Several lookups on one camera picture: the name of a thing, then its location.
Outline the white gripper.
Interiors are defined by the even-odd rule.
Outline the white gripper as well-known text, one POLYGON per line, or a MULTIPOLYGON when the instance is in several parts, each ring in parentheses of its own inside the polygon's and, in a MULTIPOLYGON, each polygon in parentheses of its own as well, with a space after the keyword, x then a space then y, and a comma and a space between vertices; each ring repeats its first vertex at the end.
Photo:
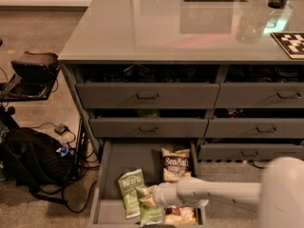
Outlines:
POLYGON ((163 207, 169 207, 179 203, 177 185, 175 183, 163 182, 159 185, 154 184, 147 187, 147 191, 148 193, 153 192, 153 196, 147 195, 139 198, 140 203, 144 206, 153 208, 157 204, 163 207))

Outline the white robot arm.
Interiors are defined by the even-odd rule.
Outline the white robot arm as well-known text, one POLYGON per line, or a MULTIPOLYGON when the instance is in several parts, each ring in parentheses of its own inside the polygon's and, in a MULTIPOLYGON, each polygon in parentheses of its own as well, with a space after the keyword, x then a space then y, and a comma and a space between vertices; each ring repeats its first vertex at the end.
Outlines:
POLYGON ((148 207, 197 207, 220 200, 257 209, 258 228, 304 228, 304 161, 291 157, 267 163, 259 182, 213 182, 185 177, 152 188, 148 207))

